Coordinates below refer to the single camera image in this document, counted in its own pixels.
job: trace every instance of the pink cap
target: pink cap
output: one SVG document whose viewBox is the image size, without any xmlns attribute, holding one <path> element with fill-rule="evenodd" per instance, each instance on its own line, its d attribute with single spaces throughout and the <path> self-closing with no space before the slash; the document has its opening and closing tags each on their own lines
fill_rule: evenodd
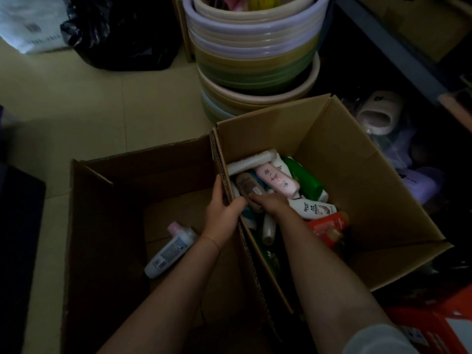
<svg viewBox="0 0 472 354">
<path fill-rule="evenodd" d="M 180 232 L 185 231 L 185 227 L 182 227 L 177 221 L 172 222 L 168 227 L 167 231 L 172 237 L 178 236 Z"/>
</svg>

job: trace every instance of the tile floor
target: tile floor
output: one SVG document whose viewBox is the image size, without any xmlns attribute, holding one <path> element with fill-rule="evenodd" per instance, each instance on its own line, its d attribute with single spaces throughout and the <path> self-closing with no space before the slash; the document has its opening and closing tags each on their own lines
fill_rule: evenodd
<svg viewBox="0 0 472 354">
<path fill-rule="evenodd" d="M 47 184 L 23 353 L 58 353 L 69 161 L 196 138 L 211 123 L 183 49 L 167 70 L 112 73 L 71 50 L 25 56 L 0 40 L 0 104 L 23 122 L 11 164 Z"/>
</svg>

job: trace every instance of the orange object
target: orange object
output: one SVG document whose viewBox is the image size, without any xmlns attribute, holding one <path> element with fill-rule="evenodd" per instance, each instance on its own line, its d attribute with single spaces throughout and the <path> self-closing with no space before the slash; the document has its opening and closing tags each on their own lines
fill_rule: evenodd
<svg viewBox="0 0 472 354">
<path fill-rule="evenodd" d="M 343 233 L 336 227 L 332 227 L 320 238 L 328 248 L 332 248 L 341 238 L 343 238 Z"/>
<path fill-rule="evenodd" d="M 316 219 L 306 224 L 310 230 L 318 236 L 323 236 L 330 228 L 337 228 L 343 231 L 349 226 L 349 217 L 344 211 L 336 212 L 332 215 Z"/>
</svg>

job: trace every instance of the brown bottle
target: brown bottle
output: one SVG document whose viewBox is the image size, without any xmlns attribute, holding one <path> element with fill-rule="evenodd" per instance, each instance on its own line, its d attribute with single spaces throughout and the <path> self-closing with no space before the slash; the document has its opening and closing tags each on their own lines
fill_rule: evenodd
<svg viewBox="0 0 472 354">
<path fill-rule="evenodd" d="M 259 185 L 257 180 L 250 173 L 240 173 L 236 177 L 235 182 L 239 192 L 242 196 L 244 196 L 249 207 L 257 213 L 263 212 L 264 210 L 262 206 L 255 203 L 254 201 L 251 201 L 251 199 L 249 198 L 249 194 L 251 192 L 257 195 L 266 194 L 265 190 L 262 186 Z"/>
</svg>

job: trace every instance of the white plastic bag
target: white plastic bag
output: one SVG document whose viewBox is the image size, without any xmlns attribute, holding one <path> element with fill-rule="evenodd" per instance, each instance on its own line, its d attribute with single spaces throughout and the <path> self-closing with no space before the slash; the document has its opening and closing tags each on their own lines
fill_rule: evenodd
<svg viewBox="0 0 472 354">
<path fill-rule="evenodd" d="M 60 32 L 66 20 L 63 0 L 0 0 L 0 36 L 21 53 L 66 47 Z"/>
</svg>

